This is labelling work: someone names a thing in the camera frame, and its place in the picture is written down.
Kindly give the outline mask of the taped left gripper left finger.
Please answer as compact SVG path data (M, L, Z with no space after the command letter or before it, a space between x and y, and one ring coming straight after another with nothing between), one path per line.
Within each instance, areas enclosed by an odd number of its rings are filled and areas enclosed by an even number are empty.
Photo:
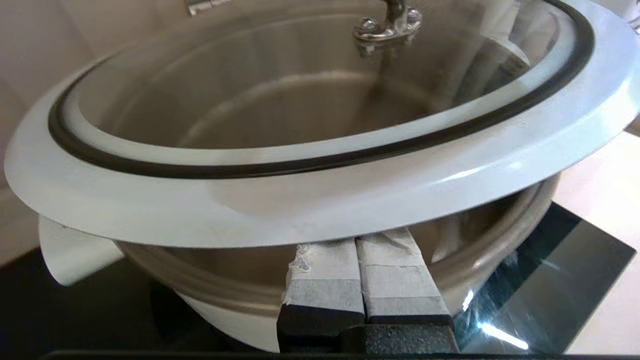
M355 240L298 244L278 315L281 353L336 353L341 333L364 323Z

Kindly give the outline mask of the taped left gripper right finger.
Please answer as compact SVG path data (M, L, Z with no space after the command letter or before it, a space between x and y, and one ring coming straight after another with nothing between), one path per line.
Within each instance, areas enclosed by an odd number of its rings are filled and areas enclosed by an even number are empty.
M356 251L366 325L453 330L450 310L406 227L361 235Z

